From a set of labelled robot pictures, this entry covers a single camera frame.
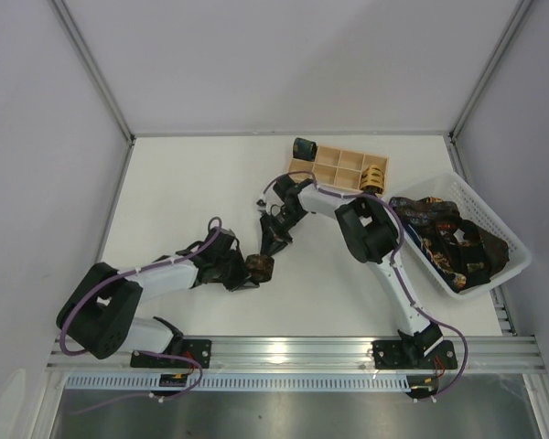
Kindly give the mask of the dark key-patterned tie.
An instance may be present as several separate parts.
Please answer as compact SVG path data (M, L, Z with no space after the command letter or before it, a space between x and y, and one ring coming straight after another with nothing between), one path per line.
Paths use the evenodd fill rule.
M246 257L245 267L256 283L270 282L273 276L275 260L266 254L251 254Z

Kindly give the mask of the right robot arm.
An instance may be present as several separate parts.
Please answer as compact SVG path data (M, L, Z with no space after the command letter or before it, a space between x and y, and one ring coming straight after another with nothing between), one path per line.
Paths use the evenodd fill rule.
M372 193L341 193L313 177L296 182L291 174L272 180L256 202L261 213L260 252L273 256L292 243L290 234L307 214L335 220L358 262L374 273L391 301L403 355L418 366L443 341L414 291L401 258L404 226L394 210Z

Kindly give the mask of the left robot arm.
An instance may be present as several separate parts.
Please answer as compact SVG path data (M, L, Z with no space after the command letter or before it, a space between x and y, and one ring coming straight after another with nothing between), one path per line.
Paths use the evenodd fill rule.
M56 318L59 349L69 357L91 354L107 359L121 348L167 352L181 333L161 317L136 316L141 303L205 284L228 292L254 289L270 279L273 263L262 254L243 255L231 230L209 229L205 240L121 272L94 264Z

